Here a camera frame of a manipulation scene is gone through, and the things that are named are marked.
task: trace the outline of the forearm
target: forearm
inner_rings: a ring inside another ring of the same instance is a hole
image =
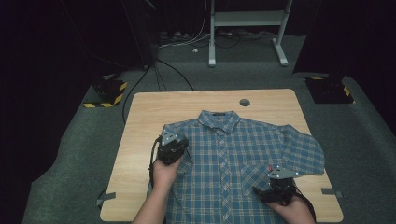
[[[168,189],[154,189],[146,201],[143,203],[136,217],[134,218],[134,224],[148,223],[156,224],[163,223],[165,217]]]

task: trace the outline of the gray carpet floor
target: gray carpet floor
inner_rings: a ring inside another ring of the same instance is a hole
[[[338,199],[345,216],[342,223],[396,223],[396,138],[360,86],[350,77],[343,80],[355,104],[317,105],[304,77],[324,75],[292,74],[303,36],[283,39],[288,67],[280,66],[269,37],[221,47],[233,43],[234,39],[217,39],[215,68],[207,65],[208,47],[199,48],[205,42],[162,48],[158,58],[184,74],[196,91],[294,90],[312,135],[323,147],[332,186],[343,194]],[[168,91],[191,90],[175,70],[162,63],[156,66]],[[139,69],[122,73],[120,79],[128,82],[126,93],[143,74]],[[78,109],[64,133],[57,160],[32,184],[23,223],[104,223],[95,203],[108,184],[117,155],[124,128],[123,104],[128,114],[135,93],[159,91],[159,86],[164,91],[151,68],[128,99],[124,94],[121,105]]]

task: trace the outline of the white metal stand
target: white metal stand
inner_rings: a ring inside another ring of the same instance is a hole
[[[273,39],[277,56],[282,66],[288,66],[288,60],[280,43],[288,22],[292,0],[288,0],[285,10],[279,11],[234,11],[216,12],[215,0],[212,0],[210,17],[210,43],[209,43],[209,67],[216,66],[215,50],[215,27],[217,26],[263,26],[279,25],[277,38]]]

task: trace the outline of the table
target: table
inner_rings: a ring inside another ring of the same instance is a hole
[[[248,99],[249,106],[240,105]],[[292,90],[246,91],[170,91],[141,92],[134,96],[120,141],[104,201],[103,221],[130,221],[146,199],[149,184],[149,159],[154,140],[164,124],[196,119],[202,110],[235,111],[241,118],[276,125],[290,124],[302,133],[310,133]],[[318,222],[340,222],[343,213],[331,189],[329,177],[305,175],[295,178],[298,188],[315,206]]]
[[[216,66],[215,50],[215,27],[218,26],[264,26],[278,25],[279,31],[277,38],[273,38],[273,44],[282,66],[288,66],[280,43],[288,22],[292,0],[287,0],[285,10],[277,11],[227,11],[217,12],[215,10],[215,0],[212,0],[210,17],[210,42],[209,42],[209,67]]]

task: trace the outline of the shirt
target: shirt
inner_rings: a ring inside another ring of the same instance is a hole
[[[177,169],[167,223],[282,223],[252,187],[270,189],[269,167],[322,174],[320,144],[290,125],[242,119],[235,112],[202,111],[198,119],[163,127],[189,140]]]

